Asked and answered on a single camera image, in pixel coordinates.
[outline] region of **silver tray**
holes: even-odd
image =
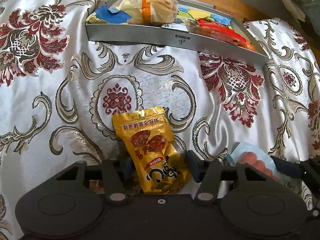
[[[116,1],[118,0],[111,0],[107,6],[111,6]],[[250,40],[256,51],[188,31],[143,25],[86,23],[88,39],[89,41],[107,41],[109,43],[124,42],[172,46],[221,56],[257,69],[263,68],[268,60],[267,54],[255,38],[234,17],[207,7],[203,3],[198,4],[196,1],[178,0],[178,3],[229,18],[234,31]]]

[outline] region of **bolt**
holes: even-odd
[[[314,217],[317,217],[317,216],[319,215],[319,211],[318,211],[318,210],[314,210],[314,211],[312,212],[312,215],[313,215]]]
[[[209,201],[213,199],[213,195],[210,193],[202,192],[198,194],[198,199],[203,200],[203,201]]]
[[[159,204],[164,204],[164,203],[166,203],[166,201],[165,201],[165,199],[158,199],[158,203]]]
[[[113,193],[109,196],[113,201],[123,201],[125,199],[125,194],[122,193]]]

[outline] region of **satin fabric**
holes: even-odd
[[[113,113],[164,107],[181,155],[223,159],[240,141],[288,161],[319,152],[319,68],[287,23],[245,23],[269,56],[256,70],[185,49],[88,41],[85,19],[108,1],[0,0],[1,239],[22,236],[14,208],[26,192],[78,160],[126,156]],[[312,207],[304,183],[281,183]]]

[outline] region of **hand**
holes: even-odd
[[[276,181],[278,180],[276,176],[273,176],[272,170],[266,168],[263,161],[257,160],[257,156],[253,152],[243,153],[239,161],[246,162],[251,166],[255,167],[258,171],[261,171],[262,173],[268,175],[269,177],[273,178]]]

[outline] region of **blue paper towel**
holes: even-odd
[[[263,161],[266,168],[272,170],[272,174],[278,179],[281,177],[281,173],[277,171],[276,165],[268,154],[262,151],[259,147],[251,145],[247,142],[240,142],[235,150],[226,156],[226,160],[233,166],[240,160],[240,157],[245,152],[253,152],[257,156],[257,160]]]

